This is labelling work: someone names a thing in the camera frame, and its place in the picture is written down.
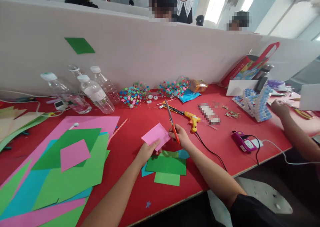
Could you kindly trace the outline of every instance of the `hand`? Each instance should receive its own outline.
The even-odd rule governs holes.
[[[279,118],[283,118],[289,115],[289,108],[285,104],[280,103],[278,100],[275,100],[271,104],[271,110]]]
[[[139,165],[141,165],[141,167],[143,167],[145,165],[145,163],[151,157],[154,149],[160,144],[160,141],[161,141],[160,139],[157,139],[151,145],[148,145],[146,142],[144,142],[144,144],[141,146],[141,149],[139,150],[139,152],[138,152],[136,158],[134,159],[134,161],[136,161]],[[156,155],[158,155],[161,152],[162,152],[162,150],[159,149],[156,152]]]
[[[189,136],[188,136],[187,132],[184,130],[184,128],[182,128],[178,124],[175,124],[175,128],[176,128],[177,135],[178,135],[178,138],[180,140],[180,144],[181,144],[182,148],[185,149],[188,146],[190,146],[190,144],[192,144],[192,142],[189,139]],[[172,138],[173,141],[176,141],[176,136],[174,135],[172,127],[169,130],[169,136]]]

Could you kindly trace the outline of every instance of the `small star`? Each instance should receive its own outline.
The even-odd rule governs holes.
[[[147,206],[146,206],[146,208],[150,208],[150,205],[151,205],[151,202],[150,202],[150,201],[148,201],[148,202],[147,202]]]

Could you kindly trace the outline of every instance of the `table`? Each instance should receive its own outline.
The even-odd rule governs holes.
[[[218,130],[213,129],[204,123],[199,123],[198,133],[206,146],[222,158],[228,172],[232,176],[240,175],[256,166],[255,154],[242,152],[231,139],[233,130],[243,131],[245,134],[252,134],[260,140],[271,140],[283,151],[291,148],[289,141],[281,130],[282,126],[278,117],[273,115],[270,120],[257,123],[254,118],[250,117],[236,105],[231,100],[231,97],[227,97],[225,94],[226,90],[224,88],[210,85],[202,96],[195,100],[182,104],[180,100],[177,99],[169,102],[169,105],[176,107],[181,111],[188,111],[198,117],[202,117],[202,114],[198,109],[199,103],[208,103],[212,106],[219,103],[219,108],[214,109],[221,120],[221,124],[216,126]],[[143,144],[141,137],[159,122],[164,128],[170,128],[167,110],[154,108],[157,103],[160,103],[163,100],[163,98],[159,98],[157,101],[152,100],[153,103],[149,106],[142,103],[141,106],[134,109],[129,109],[124,105],[120,105],[115,112],[111,114],[111,116],[120,116],[118,126],[120,126],[127,118],[128,121],[110,141],[108,149],[111,150],[111,152],[105,163],[102,183],[93,188],[77,226],[81,225],[91,210],[98,204],[104,195],[108,193],[133,161]],[[226,110],[220,107],[221,104],[228,106],[228,108],[234,112],[241,113],[241,117],[234,119],[225,116]],[[36,105],[37,103],[22,103],[16,104],[15,106],[19,109],[27,108],[29,111],[35,111]],[[47,105],[44,100],[39,111],[54,111],[54,107],[53,105]],[[3,183],[6,180],[6,178],[67,115],[78,114],[72,110],[68,110],[61,116],[51,117],[42,124],[29,129],[29,136],[20,135],[15,138],[14,141],[9,144],[12,147],[12,150],[1,152],[0,183]],[[94,107],[87,115],[102,116],[103,114],[99,109]],[[305,120],[295,114],[292,110],[291,115],[299,126],[309,135],[315,135],[320,132],[319,117],[314,117],[312,120]],[[203,153],[221,165],[219,159],[208,152],[197,139],[197,136],[190,132],[191,125],[188,124],[189,119],[175,113],[172,113],[172,118],[175,123],[186,129],[191,141]],[[181,147],[171,140],[163,147],[163,150],[170,151],[177,151],[179,149],[181,149]],[[259,162],[262,163],[279,154],[280,151],[276,147],[269,142],[264,142],[264,146],[258,154],[258,159]],[[141,177],[141,174],[139,174],[119,226],[128,226],[139,222],[208,190],[208,185],[201,177],[200,172],[191,158],[187,159],[187,175],[181,176],[179,187],[154,183],[154,175],[155,174],[151,174]],[[150,208],[146,208],[146,203],[148,201],[151,202]]]

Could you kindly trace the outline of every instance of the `pink device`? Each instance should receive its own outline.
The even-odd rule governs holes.
[[[248,138],[242,139],[245,134],[241,131],[232,131],[232,139],[236,142],[237,146],[243,150],[243,152],[251,152],[258,149]]]

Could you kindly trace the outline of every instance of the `pink paper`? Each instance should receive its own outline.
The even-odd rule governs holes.
[[[86,203],[86,198],[53,205],[0,221],[0,227],[37,227]]]
[[[91,157],[86,141],[80,140],[60,150],[61,172]]]
[[[64,132],[66,132],[74,123],[79,123],[78,127],[73,129],[96,129],[102,128],[101,132],[108,132],[111,136],[117,126],[120,117],[117,116],[67,116],[65,117],[57,127],[41,142],[41,144],[22,162],[22,164],[6,179],[5,182],[0,186],[0,189],[31,159],[31,163],[24,174],[23,178],[18,185],[16,192],[19,190],[20,186],[29,175],[34,164],[39,160],[42,153],[47,148],[50,140],[59,139]]]
[[[148,133],[142,136],[141,139],[143,139],[144,142],[146,142],[148,145],[151,145],[157,139],[161,139],[160,144],[155,148],[155,151],[158,151],[165,143],[168,142],[170,136],[168,135],[168,132],[165,130],[165,128],[159,123],[151,130],[149,130]]]

